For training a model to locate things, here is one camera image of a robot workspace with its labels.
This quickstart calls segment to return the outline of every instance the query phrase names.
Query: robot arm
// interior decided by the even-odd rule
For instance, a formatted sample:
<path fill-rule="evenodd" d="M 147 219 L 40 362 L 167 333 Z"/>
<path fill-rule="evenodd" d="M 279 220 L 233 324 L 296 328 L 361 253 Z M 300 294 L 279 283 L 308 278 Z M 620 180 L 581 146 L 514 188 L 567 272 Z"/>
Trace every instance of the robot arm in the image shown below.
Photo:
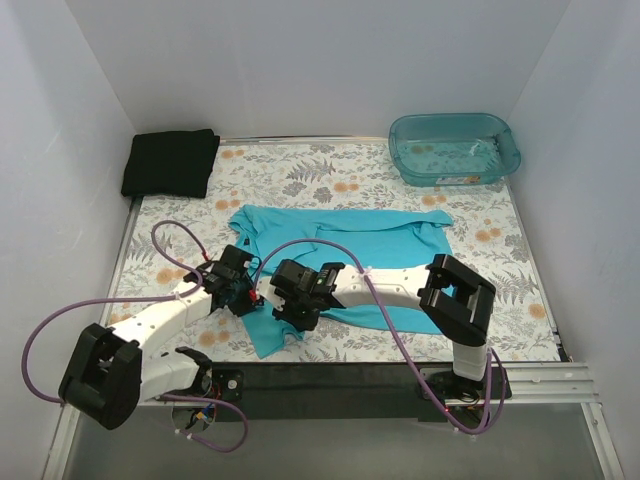
<path fill-rule="evenodd" d="M 253 291 L 248 275 L 253 256 L 227 246 L 221 258 L 198 267 L 204 283 L 187 298 L 195 275 L 184 278 L 176 300 L 151 305 L 113 328 L 87 327 L 78 340 L 59 388 L 60 397 L 108 429 L 121 425 L 140 401 L 167 392 L 204 396 L 213 382 L 213 362 L 180 347 L 154 358 L 164 343 L 191 323 L 227 306 L 242 316 L 264 297 L 273 315 L 298 330 L 313 330 L 321 312 L 375 304 L 364 276 L 355 267 L 328 263 L 316 272 L 283 260 L 272 277 Z M 372 269 L 366 275 L 388 306 L 422 310 L 453 342 L 454 373 L 472 381 L 484 377 L 486 333 L 495 288 L 449 255 L 412 268 Z M 443 289 L 452 287 L 449 296 Z"/>

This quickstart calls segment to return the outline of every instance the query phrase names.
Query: gray wall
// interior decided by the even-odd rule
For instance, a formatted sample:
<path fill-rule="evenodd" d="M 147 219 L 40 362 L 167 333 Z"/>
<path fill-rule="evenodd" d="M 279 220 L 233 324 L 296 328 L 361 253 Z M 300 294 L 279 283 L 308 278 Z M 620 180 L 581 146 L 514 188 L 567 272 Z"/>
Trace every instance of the gray wall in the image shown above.
<path fill-rule="evenodd" d="M 568 0 L 67 0 L 138 131 L 386 136 L 506 117 Z"/>
<path fill-rule="evenodd" d="M 571 2 L 509 123 L 514 191 L 554 316 L 640 478 L 640 3 Z"/>
<path fill-rule="evenodd" d="M 0 478 L 39 478 L 59 408 L 20 378 L 47 314 L 106 293 L 128 205 L 119 194 L 133 128 L 63 0 L 0 1 Z M 31 370 L 55 394 L 78 332 L 62 317 Z"/>

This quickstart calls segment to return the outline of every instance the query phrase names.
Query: black cloth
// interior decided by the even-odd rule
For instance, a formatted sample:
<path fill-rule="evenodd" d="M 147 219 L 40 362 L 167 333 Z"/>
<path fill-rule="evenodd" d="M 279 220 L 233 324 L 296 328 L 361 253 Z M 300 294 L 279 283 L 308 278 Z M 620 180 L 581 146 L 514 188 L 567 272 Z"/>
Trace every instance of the black cloth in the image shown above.
<path fill-rule="evenodd" d="M 136 135 L 121 193 L 204 198 L 220 137 L 213 130 Z"/>

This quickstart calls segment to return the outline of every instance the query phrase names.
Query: teal plastic basket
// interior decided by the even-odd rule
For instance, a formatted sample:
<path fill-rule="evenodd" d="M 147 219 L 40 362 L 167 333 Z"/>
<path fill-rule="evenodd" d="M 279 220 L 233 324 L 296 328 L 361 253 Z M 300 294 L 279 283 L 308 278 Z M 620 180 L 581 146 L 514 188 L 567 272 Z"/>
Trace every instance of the teal plastic basket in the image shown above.
<path fill-rule="evenodd" d="M 522 161 L 509 126 L 487 113 L 399 118 L 389 151 L 402 179 L 417 187 L 493 183 Z"/>

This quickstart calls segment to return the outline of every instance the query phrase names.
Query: floral tablecloth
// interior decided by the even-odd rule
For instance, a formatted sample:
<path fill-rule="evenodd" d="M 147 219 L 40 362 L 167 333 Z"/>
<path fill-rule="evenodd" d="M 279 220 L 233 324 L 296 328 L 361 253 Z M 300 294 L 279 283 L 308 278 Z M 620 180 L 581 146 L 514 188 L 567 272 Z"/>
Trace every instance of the floral tablecloth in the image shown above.
<path fill-rule="evenodd" d="M 127 248 L 118 296 L 165 294 L 184 274 L 154 251 L 149 237 L 154 223 L 166 218 L 184 222 L 215 258 L 225 245 L 235 242 L 236 234 L 228 221 L 245 203 L 320 209 L 442 209 L 455 222 L 446 234 L 456 257 L 497 287 L 489 328 L 490 342 L 497 352 L 512 361 L 559 360 L 541 286 L 506 185 L 409 186 L 400 179 L 382 142 L 223 144 L 204 200 L 163 196 L 144 199 Z M 170 254 L 192 265 L 201 263 L 199 250 L 182 231 L 166 227 L 160 237 Z M 122 321 L 145 306 L 114 306 L 110 322 Z M 416 360 L 452 358 L 450 343 L 442 335 L 403 333 L 401 337 Z M 192 346 L 214 361 L 258 361 L 242 320 L 228 310 L 192 324 L 164 349 L 180 345 Z M 284 350 L 264 361 L 401 360 L 389 332 L 321 319 L 304 341 L 291 338 Z"/>

